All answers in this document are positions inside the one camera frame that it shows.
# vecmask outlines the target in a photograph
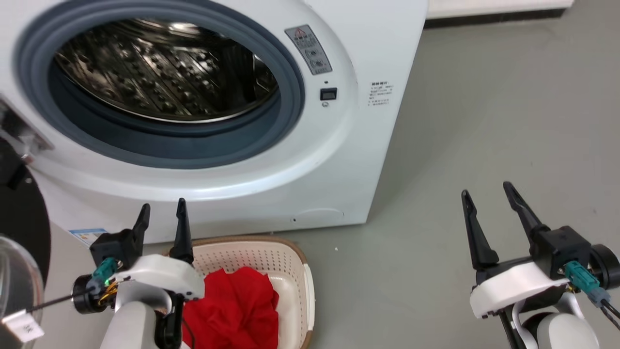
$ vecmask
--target perforated basket side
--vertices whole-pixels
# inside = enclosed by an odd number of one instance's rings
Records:
[[[193,246],[194,267],[205,275],[222,268],[233,273],[249,266],[270,277],[282,276],[294,281],[299,295],[295,300],[299,306],[298,348],[308,347],[312,335],[308,321],[314,322],[314,314],[309,314],[314,312],[314,285],[307,284],[312,278],[307,275],[309,269],[306,272],[306,256],[295,244],[276,237],[224,237],[197,240]]]

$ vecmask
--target white cable tag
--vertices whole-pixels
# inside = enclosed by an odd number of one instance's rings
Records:
[[[37,321],[26,310],[18,311],[2,318],[2,323],[22,343],[42,337],[45,333]]]

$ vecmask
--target gray rubber seal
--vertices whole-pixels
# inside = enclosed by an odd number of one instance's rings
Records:
[[[135,17],[191,22],[230,37],[265,62],[279,93],[229,124],[160,124],[145,130],[131,122],[114,122],[124,116],[78,97],[72,84],[60,82],[53,57],[80,32]],[[15,65],[25,95],[53,127],[83,147],[141,166],[192,169],[245,160],[279,142],[296,125],[304,105],[303,77],[280,41],[250,18],[209,0],[64,2],[33,22]]]

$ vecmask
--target white laundry basket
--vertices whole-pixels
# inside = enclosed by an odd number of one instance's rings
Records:
[[[307,349],[314,327],[314,284],[304,253],[276,237],[223,237],[193,242],[194,268],[207,275],[249,266],[267,274],[278,301],[278,349]]]

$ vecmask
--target stainless steel drum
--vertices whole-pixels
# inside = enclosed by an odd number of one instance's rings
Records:
[[[250,50],[189,23],[134,19],[101,25],[67,42],[55,60],[96,99],[163,122],[230,119],[278,89]]]

